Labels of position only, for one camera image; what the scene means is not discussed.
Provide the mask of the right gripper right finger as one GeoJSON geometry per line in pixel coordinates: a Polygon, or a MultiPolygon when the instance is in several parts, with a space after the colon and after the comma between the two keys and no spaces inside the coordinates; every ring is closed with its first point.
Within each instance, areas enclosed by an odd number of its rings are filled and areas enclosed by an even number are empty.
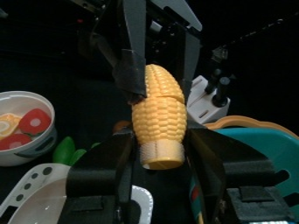
{"type": "Polygon", "coordinates": [[[297,224],[297,138],[278,129],[210,130],[186,135],[197,224],[297,224]]]}

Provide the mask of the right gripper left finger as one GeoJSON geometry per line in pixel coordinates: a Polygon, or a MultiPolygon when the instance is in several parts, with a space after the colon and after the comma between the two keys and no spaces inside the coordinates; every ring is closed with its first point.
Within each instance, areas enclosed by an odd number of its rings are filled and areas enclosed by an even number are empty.
{"type": "Polygon", "coordinates": [[[123,128],[70,168],[58,224],[129,224],[137,138],[123,128]]]}

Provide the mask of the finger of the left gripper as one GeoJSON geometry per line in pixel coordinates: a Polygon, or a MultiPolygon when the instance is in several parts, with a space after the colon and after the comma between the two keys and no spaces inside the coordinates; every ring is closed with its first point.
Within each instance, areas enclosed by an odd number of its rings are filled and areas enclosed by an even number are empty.
{"type": "Polygon", "coordinates": [[[193,88],[198,60],[201,56],[201,40],[186,29],[182,30],[182,90],[189,98],[193,88]]]}
{"type": "Polygon", "coordinates": [[[114,77],[135,105],[146,98],[146,0],[119,0],[117,15],[122,50],[114,77]]]}

